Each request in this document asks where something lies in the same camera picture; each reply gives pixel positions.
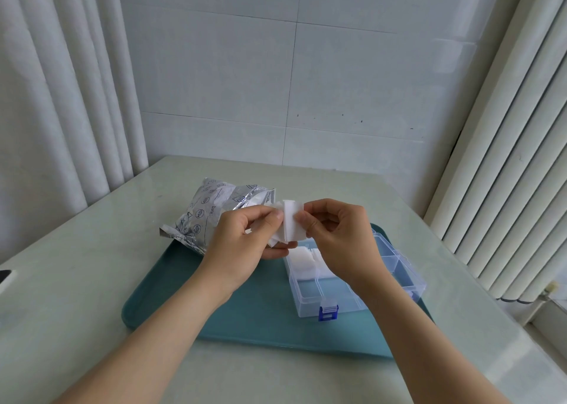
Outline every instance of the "person's right hand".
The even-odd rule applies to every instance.
[[[329,269],[351,287],[388,273],[364,207],[320,199],[305,203],[294,219],[313,237]]]

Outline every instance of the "white folded pad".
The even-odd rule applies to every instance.
[[[329,267],[327,267],[327,264],[325,264],[325,261],[323,261],[321,252],[318,249],[309,250],[305,246],[290,249],[287,259],[295,280],[329,279],[335,277],[329,270]]]
[[[274,207],[283,211],[283,222],[275,232],[275,234],[268,241],[268,245],[273,247],[279,241],[282,243],[289,243],[290,241],[301,241],[307,238],[305,230],[294,219],[293,215],[298,211],[303,210],[303,203],[290,199],[278,201]]]

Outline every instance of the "teal tray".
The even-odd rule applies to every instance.
[[[383,229],[372,228],[390,241]],[[174,240],[124,304],[124,324],[138,328],[187,281],[201,259]],[[300,318],[283,261],[260,261],[250,279],[211,315],[198,338],[392,358],[369,310],[339,312],[337,320],[328,322]],[[417,304],[431,317],[422,300]]]

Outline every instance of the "hand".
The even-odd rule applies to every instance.
[[[364,207],[320,199],[305,203],[294,219],[313,237],[329,269],[351,287],[388,272]]]
[[[287,245],[278,243],[273,249],[266,247],[270,237],[280,228],[283,214],[273,207],[252,206],[221,215],[197,272],[219,286],[223,300],[250,277],[260,257],[285,257],[289,254],[288,249],[297,247],[296,241]]]

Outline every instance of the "smartphone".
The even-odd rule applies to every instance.
[[[8,287],[10,283],[14,281],[16,277],[16,272],[13,270],[0,270],[0,293]]]

